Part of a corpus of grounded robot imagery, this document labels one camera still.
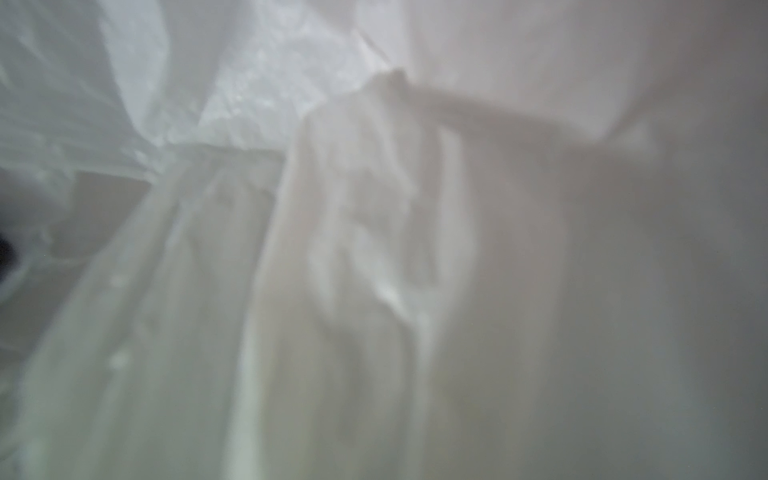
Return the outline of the white plastic bag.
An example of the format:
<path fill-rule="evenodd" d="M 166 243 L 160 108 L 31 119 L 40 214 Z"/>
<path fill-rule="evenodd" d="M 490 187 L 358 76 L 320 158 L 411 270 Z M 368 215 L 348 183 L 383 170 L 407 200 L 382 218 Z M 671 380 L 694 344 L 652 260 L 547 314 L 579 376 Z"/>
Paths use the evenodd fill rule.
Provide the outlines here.
<path fill-rule="evenodd" d="M 763 1 L 5 1 L 5 479 L 763 479 Z"/>

